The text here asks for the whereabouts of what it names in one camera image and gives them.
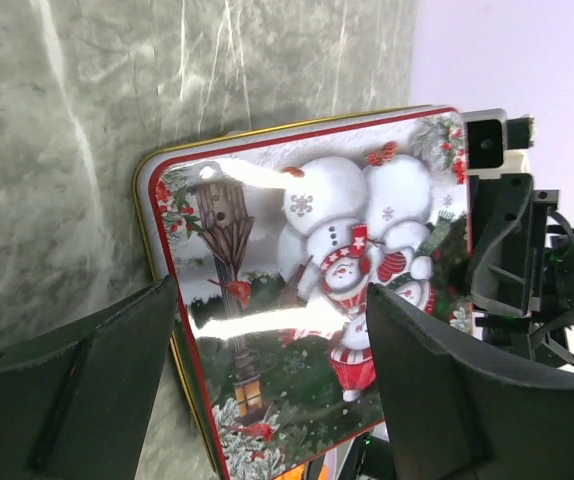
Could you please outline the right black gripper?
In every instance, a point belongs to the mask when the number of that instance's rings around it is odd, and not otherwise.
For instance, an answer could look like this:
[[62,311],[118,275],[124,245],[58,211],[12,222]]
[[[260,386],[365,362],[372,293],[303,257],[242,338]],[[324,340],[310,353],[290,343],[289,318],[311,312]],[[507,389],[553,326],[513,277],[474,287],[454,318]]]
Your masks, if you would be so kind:
[[[534,266],[533,193],[533,178],[527,173],[470,178],[473,250],[466,285],[473,303],[491,314],[528,315]],[[543,332],[536,336],[536,360],[554,368],[574,366],[566,336],[566,330],[574,328],[574,228],[558,211],[556,190],[538,191],[536,201],[544,217],[553,221],[545,230],[550,245],[543,250],[536,311]]]

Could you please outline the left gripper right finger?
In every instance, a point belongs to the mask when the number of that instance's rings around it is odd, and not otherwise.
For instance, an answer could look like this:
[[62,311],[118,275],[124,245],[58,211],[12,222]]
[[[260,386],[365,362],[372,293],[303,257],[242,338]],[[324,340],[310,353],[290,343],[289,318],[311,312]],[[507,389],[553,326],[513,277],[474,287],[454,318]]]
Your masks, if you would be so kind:
[[574,373],[487,345],[371,285],[366,319],[401,479],[574,479]]

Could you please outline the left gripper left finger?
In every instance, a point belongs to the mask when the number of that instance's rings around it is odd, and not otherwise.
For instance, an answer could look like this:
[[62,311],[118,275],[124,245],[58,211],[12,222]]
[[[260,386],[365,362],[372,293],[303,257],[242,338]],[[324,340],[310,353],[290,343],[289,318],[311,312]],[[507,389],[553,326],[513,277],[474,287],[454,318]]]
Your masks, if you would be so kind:
[[177,311],[171,276],[0,349],[0,479],[132,479]]

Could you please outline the gold tin lid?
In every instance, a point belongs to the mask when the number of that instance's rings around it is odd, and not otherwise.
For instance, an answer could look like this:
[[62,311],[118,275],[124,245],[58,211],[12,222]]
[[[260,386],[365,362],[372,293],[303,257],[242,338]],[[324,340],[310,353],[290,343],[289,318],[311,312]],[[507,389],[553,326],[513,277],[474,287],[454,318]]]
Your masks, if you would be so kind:
[[222,479],[283,479],[384,420],[366,321],[380,285],[464,332],[466,124],[452,107],[337,116],[170,147],[136,169],[171,347]]

